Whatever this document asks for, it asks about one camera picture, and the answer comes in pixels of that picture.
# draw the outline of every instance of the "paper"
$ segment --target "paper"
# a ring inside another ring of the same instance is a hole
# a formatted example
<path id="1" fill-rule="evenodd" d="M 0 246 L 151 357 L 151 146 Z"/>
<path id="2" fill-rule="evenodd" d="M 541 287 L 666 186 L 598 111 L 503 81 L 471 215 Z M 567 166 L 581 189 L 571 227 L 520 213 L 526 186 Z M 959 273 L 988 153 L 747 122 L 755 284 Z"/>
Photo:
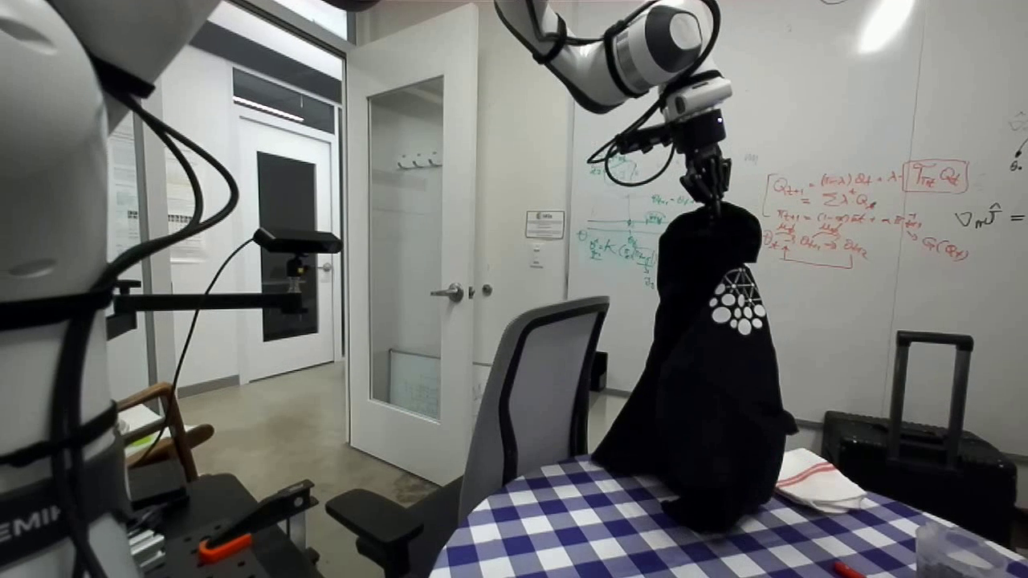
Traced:
<path id="1" fill-rule="evenodd" d="M 564 213 L 532 208 L 524 215 L 526 241 L 564 241 Z"/>
<path id="2" fill-rule="evenodd" d="M 816 509 L 860 508 L 867 492 L 846 477 L 830 458 L 807 447 L 788 451 L 777 473 L 777 492 Z"/>

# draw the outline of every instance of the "whiteboard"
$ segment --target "whiteboard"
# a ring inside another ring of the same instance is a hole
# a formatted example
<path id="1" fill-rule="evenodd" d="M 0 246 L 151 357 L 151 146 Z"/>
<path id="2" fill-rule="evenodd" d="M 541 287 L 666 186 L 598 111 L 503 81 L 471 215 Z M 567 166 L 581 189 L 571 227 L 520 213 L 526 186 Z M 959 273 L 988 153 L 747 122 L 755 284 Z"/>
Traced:
<path id="1" fill-rule="evenodd" d="M 903 4 L 723 4 L 728 203 L 766 226 L 755 273 L 783 402 L 802 421 L 883 415 L 896 332 L 972 335 L 966 428 L 1028 452 L 1028 4 L 910 0 L 893 41 L 860 50 Z M 571 22 L 595 31 L 625 10 L 576 4 Z M 586 165 L 640 105 L 571 119 L 567 290 L 610 294 L 602 346 L 624 391 L 653 344 L 660 234 L 694 208 L 680 165 L 647 189 Z M 910 418 L 943 425 L 949 370 L 949 349 L 915 349 Z"/>

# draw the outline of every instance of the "black cloth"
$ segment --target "black cloth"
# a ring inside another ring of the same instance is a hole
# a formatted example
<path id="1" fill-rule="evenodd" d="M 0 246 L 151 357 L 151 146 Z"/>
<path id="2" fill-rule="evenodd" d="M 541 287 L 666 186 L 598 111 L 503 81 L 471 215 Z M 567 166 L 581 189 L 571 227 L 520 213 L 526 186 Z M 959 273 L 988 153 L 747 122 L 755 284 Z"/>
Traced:
<path id="1" fill-rule="evenodd" d="M 680 496 L 666 509 L 704 533 L 762 508 L 783 452 L 772 325 L 745 268 L 759 250 L 759 217 L 728 203 L 669 226 L 655 339 L 595 452 L 612 476 L 660 476 Z"/>

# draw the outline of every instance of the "suitcase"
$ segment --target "suitcase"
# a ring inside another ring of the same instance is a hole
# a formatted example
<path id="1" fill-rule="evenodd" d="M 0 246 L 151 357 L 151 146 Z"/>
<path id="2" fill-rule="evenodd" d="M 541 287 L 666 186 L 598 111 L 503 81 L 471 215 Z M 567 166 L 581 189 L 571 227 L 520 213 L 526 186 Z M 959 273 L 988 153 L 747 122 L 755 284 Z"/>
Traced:
<path id="1" fill-rule="evenodd" d="M 910 344 L 957 346 L 951 425 L 903 421 Z M 889 418 L 839 415 L 823 421 L 823 457 L 867 492 L 949 518 L 1008 545 L 1018 470 L 995 447 L 965 431 L 972 338 L 896 335 Z"/>

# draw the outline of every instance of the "chair backrest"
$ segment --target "chair backrest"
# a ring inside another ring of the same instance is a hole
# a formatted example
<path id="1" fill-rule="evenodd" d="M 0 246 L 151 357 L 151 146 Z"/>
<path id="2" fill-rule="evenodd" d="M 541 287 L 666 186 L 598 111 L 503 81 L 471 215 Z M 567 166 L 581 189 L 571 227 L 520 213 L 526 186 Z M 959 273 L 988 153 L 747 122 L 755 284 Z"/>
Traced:
<path id="1" fill-rule="evenodd" d="M 464 476 L 460 514 L 524 473 L 586 452 L 587 361 L 610 299 L 515 317 L 496 353 Z"/>

